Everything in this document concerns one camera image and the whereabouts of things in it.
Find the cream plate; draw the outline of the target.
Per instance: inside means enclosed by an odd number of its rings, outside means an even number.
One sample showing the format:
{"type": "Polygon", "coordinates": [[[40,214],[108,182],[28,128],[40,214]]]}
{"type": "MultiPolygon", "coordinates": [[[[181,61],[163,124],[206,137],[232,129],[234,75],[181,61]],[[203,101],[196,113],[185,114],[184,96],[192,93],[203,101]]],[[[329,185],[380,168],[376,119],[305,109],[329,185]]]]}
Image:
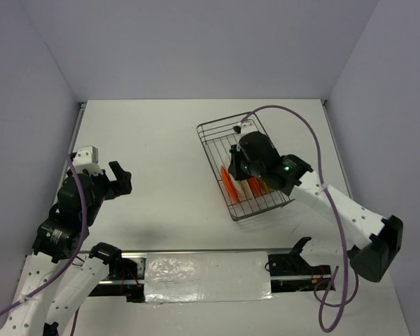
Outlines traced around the cream plate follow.
{"type": "Polygon", "coordinates": [[[247,180],[238,181],[238,184],[239,184],[238,193],[239,193],[240,201],[251,200],[254,198],[253,192],[247,180]]]}
{"type": "Polygon", "coordinates": [[[231,156],[230,156],[230,155],[226,155],[226,156],[223,158],[223,166],[224,166],[226,169],[228,169],[228,168],[229,168],[229,166],[230,166],[230,164],[231,164],[231,156]]]}

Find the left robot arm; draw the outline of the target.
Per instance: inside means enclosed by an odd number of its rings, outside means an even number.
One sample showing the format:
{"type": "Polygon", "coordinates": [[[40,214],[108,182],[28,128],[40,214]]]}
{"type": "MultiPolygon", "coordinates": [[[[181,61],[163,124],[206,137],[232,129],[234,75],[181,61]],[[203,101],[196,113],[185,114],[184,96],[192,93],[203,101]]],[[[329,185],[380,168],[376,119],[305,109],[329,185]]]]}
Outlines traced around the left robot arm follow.
{"type": "Polygon", "coordinates": [[[110,180],[93,150],[78,150],[67,160],[67,177],[48,218],[38,227],[27,278],[18,300],[5,310],[8,318],[0,335],[61,335],[97,284],[123,272],[121,250],[99,243],[76,275],[61,284],[103,202],[132,191],[130,172],[112,161],[108,165],[115,180],[110,180]]]}

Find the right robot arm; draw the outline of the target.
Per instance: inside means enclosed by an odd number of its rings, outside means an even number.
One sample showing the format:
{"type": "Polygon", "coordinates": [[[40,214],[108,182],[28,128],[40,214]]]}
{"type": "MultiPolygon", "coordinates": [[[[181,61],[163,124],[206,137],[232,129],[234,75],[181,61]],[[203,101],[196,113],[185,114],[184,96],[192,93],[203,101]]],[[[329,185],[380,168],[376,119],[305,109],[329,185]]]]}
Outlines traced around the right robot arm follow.
{"type": "Polygon", "coordinates": [[[255,179],[306,204],[319,215],[338,224],[353,246],[346,252],[353,270],[377,283],[401,250],[403,222],[385,218],[353,201],[296,155],[280,155],[262,132],[234,127],[236,144],[230,149],[229,174],[236,181],[255,179]]]}

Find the orange plate middle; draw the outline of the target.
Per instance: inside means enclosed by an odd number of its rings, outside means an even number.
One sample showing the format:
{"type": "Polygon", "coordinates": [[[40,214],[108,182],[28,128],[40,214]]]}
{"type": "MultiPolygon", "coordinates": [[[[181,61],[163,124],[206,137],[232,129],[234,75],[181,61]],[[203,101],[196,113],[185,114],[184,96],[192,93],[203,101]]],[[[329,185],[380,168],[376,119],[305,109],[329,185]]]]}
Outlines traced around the orange plate middle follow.
{"type": "Polygon", "coordinates": [[[254,197],[261,197],[263,195],[260,184],[258,183],[257,178],[249,178],[248,185],[251,189],[251,192],[254,197]]]}

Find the orange plate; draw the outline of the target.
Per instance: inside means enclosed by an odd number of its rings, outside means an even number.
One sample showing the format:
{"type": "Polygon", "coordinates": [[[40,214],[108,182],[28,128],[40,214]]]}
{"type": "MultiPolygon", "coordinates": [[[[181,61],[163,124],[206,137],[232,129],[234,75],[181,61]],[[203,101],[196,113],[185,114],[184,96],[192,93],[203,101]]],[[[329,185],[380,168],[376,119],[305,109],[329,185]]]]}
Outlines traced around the orange plate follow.
{"type": "Polygon", "coordinates": [[[251,189],[251,192],[254,197],[261,197],[263,195],[260,184],[258,183],[257,178],[249,178],[248,185],[251,189]]]}
{"type": "Polygon", "coordinates": [[[235,204],[239,204],[239,196],[237,193],[237,189],[235,188],[232,179],[230,178],[230,175],[228,174],[227,169],[224,166],[220,167],[220,176],[221,176],[221,180],[223,182],[223,185],[225,186],[225,189],[228,193],[228,195],[230,196],[230,198],[232,199],[232,201],[235,204]]]}

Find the orange plate front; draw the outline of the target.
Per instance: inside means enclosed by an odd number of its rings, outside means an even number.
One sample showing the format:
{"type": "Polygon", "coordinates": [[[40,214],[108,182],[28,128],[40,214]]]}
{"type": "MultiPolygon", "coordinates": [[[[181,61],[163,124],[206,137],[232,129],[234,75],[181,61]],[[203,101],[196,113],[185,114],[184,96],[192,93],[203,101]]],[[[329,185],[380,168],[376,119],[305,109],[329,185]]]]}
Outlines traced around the orange plate front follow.
{"type": "Polygon", "coordinates": [[[225,189],[228,193],[228,195],[230,196],[230,198],[232,199],[232,201],[235,204],[239,204],[239,196],[237,193],[237,189],[235,188],[232,179],[230,178],[230,175],[228,174],[227,169],[224,166],[220,167],[220,176],[221,176],[221,180],[223,182],[223,185],[225,186],[225,189]]]}

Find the silver tape sheet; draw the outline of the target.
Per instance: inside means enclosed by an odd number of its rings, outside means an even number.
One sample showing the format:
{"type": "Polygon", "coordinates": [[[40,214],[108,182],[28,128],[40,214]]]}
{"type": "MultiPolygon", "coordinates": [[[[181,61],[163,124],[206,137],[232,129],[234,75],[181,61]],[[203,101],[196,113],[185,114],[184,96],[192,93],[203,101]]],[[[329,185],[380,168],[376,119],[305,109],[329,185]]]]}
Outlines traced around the silver tape sheet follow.
{"type": "Polygon", "coordinates": [[[145,302],[246,302],[272,298],[264,251],[151,253],[144,273],[145,302]]]}

